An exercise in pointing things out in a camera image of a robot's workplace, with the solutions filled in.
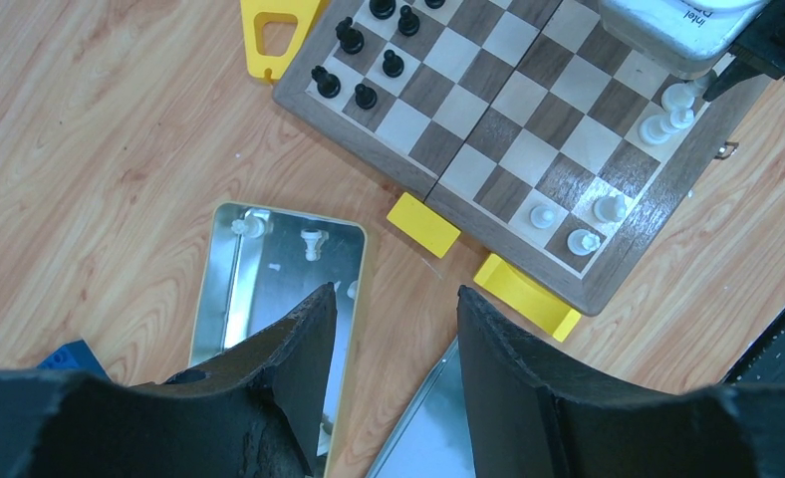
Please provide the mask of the white chess piece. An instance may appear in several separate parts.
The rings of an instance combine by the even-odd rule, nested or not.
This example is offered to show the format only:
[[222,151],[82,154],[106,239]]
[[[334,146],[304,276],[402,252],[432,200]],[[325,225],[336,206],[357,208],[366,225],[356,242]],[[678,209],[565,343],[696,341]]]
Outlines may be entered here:
[[628,215],[628,204],[623,194],[608,195],[599,198],[594,206],[593,213],[603,223],[618,223]]
[[585,257],[597,252],[602,245],[601,237],[588,229],[576,229],[569,233],[567,247],[569,251],[580,257]]

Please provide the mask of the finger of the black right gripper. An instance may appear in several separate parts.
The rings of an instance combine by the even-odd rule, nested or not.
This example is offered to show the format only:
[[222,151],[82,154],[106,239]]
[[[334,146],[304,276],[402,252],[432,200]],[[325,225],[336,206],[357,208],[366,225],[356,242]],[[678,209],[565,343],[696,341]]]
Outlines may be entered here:
[[732,87],[764,75],[785,81],[785,1],[770,1],[733,41],[733,61],[702,95],[713,102]]

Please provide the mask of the small yellow rectangular block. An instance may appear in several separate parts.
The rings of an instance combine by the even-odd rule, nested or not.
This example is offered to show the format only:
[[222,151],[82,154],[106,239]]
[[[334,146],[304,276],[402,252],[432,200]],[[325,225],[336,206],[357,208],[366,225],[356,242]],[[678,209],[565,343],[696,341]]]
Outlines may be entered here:
[[443,258],[461,234],[452,223],[408,192],[397,200],[387,220],[437,258]]

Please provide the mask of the blue lego brick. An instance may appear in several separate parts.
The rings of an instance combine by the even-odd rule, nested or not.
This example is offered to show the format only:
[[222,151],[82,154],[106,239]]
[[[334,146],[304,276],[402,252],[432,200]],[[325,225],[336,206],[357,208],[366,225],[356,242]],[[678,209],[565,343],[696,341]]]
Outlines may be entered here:
[[44,358],[37,365],[37,368],[85,370],[102,379],[110,380],[93,350],[84,340],[72,341],[61,345]]

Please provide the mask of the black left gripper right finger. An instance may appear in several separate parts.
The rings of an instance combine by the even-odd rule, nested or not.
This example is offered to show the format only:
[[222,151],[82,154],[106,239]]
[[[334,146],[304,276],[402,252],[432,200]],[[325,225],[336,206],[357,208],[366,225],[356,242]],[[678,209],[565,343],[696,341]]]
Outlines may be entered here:
[[465,286],[457,328],[480,477],[785,477],[785,384],[645,388],[552,347]]

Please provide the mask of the white chess queen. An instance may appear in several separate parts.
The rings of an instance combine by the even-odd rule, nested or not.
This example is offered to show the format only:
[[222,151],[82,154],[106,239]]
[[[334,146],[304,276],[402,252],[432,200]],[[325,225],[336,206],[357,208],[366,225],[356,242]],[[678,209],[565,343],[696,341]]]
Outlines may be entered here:
[[700,78],[667,87],[661,96],[662,108],[666,112],[677,110],[697,111],[695,102],[704,95],[715,79],[715,73],[709,71]]

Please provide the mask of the yellow triangle frame block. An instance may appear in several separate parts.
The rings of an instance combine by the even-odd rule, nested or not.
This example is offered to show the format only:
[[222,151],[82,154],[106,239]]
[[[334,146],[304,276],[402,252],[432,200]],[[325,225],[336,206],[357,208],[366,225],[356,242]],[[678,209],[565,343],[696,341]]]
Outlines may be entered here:
[[286,72],[322,13],[326,0],[241,0],[248,74],[275,84]]

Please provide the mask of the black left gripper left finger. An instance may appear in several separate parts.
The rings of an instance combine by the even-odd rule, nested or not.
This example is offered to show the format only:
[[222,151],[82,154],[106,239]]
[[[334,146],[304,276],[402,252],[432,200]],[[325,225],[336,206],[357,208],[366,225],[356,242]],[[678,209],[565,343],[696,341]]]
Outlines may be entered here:
[[0,477],[310,477],[336,334],[324,284],[163,383],[0,370]]

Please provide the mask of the black chess pieces row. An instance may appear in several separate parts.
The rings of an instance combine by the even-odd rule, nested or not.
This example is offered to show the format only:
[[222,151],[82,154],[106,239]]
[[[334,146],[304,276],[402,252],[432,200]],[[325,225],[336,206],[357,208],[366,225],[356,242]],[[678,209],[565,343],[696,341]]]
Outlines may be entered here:
[[355,96],[366,104],[372,89],[372,110],[380,115],[402,102],[433,117],[455,85],[440,64],[439,41],[459,7],[458,1],[363,1],[337,15],[323,31],[330,52],[312,63],[340,81],[332,106],[359,112]]

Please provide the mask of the gold tin with white pieces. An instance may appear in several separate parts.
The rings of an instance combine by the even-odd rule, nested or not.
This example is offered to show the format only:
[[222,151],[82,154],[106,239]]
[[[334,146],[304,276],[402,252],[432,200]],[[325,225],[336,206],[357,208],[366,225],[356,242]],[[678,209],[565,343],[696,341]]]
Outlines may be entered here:
[[339,444],[336,423],[350,396],[356,312],[369,244],[358,223],[228,202],[214,213],[189,362],[228,350],[286,315],[319,286],[332,283],[337,321],[323,405],[315,474],[330,476]]

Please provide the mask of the white chess king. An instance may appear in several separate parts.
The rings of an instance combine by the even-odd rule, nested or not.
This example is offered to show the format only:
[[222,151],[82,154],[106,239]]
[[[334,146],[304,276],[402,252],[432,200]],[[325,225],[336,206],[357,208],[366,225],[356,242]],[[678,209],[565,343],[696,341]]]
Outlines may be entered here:
[[638,128],[638,135],[645,144],[660,145],[673,135],[691,127],[694,121],[692,109],[675,109],[644,119]]

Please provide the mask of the white chess pawn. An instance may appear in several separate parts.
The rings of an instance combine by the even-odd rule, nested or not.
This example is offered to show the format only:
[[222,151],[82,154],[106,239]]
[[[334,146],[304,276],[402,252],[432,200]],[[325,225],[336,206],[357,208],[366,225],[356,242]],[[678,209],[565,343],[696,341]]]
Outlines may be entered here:
[[537,229],[548,229],[556,221],[557,214],[554,209],[547,205],[537,205],[530,211],[530,221],[533,227]]

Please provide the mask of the silver tin lid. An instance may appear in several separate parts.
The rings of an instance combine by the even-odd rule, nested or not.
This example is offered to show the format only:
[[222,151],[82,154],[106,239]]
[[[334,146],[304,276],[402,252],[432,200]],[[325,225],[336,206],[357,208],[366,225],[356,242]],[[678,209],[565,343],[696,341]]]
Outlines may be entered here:
[[457,341],[450,344],[413,396],[368,475],[476,475]]

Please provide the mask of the yellow arch block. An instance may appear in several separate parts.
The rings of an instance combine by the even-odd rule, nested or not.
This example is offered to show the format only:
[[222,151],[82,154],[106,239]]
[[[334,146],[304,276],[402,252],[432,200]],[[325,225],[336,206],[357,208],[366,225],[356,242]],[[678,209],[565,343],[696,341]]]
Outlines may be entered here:
[[579,311],[497,254],[488,254],[473,281],[559,343],[580,321]]

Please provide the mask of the wooden chess board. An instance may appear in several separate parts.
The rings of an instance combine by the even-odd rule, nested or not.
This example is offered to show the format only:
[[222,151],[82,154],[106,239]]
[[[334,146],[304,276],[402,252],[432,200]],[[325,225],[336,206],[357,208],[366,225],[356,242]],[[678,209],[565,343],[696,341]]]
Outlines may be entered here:
[[[768,84],[696,101],[693,126],[648,145],[638,128],[662,112],[675,77],[608,33],[595,2],[458,1],[439,41],[455,85],[433,117],[402,102],[380,115],[372,89],[345,113],[331,103],[339,79],[312,63],[330,52],[323,31],[361,2],[329,5],[275,102],[587,316],[603,310]],[[600,222],[595,202],[617,194],[627,217]],[[529,218],[542,204],[557,214],[548,229]],[[567,247],[580,228],[602,239],[585,257]]]

